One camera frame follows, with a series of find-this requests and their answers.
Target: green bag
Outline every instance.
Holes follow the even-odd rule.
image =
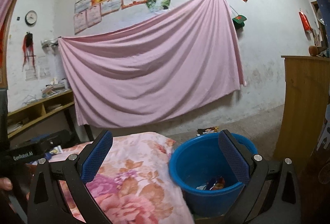
[[[243,28],[245,26],[244,21],[246,20],[247,18],[243,15],[238,15],[237,17],[233,18],[235,29],[238,30],[240,28]]]

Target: pink floral bedding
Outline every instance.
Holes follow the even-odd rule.
[[[114,137],[98,174],[87,187],[114,224],[194,224],[181,189],[168,172],[174,140],[146,132]],[[88,143],[65,149],[52,161],[80,153]],[[64,181],[72,214],[83,221]]]

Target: metal screw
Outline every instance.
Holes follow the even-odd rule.
[[[41,159],[39,160],[39,164],[41,164],[41,165],[43,165],[45,162],[46,162],[46,159],[45,159],[45,158],[41,158]]]
[[[77,155],[76,154],[71,154],[70,156],[69,156],[69,160],[70,161],[74,161],[75,159],[77,159]]]
[[[259,161],[262,160],[262,156],[259,155],[259,154],[256,154],[253,158],[254,158],[257,162],[259,162]]]
[[[285,158],[284,160],[288,165],[290,165],[292,163],[291,159],[290,158]]]

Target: wooden desk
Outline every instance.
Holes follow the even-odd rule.
[[[329,98],[330,60],[282,56],[285,104],[274,159],[290,158],[297,172],[306,165],[317,143]]]

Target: plastic bucket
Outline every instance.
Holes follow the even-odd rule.
[[[177,148],[169,162],[172,180],[181,187],[189,208],[202,217],[225,214],[235,202],[244,184],[237,181],[218,146],[219,133],[193,138]],[[246,137],[232,133],[252,154],[255,145]],[[214,176],[223,176],[225,188],[216,191],[197,190]]]

